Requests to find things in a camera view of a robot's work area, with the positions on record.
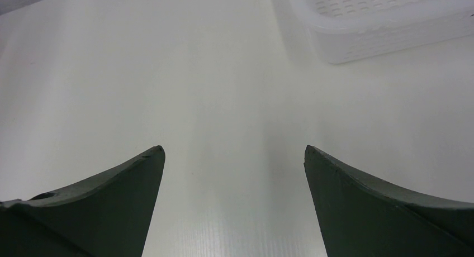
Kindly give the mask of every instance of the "white plastic basket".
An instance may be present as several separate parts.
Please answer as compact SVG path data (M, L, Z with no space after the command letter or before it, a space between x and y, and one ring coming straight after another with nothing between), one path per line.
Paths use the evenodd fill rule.
M474 34L474 0L290 0L330 63Z

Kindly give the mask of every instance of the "plastic basket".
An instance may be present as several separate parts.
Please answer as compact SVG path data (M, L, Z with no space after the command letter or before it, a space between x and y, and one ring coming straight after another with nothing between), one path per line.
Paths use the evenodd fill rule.
M290 0L330 63L474 34L474 0Z

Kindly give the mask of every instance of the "glossy white surface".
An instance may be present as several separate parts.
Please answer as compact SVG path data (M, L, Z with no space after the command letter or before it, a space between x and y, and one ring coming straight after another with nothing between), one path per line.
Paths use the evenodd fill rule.
M343 65L287 0L45 0L0 17L0 200L161 144L143 256L325 256L307 144L474 202L474 37Z

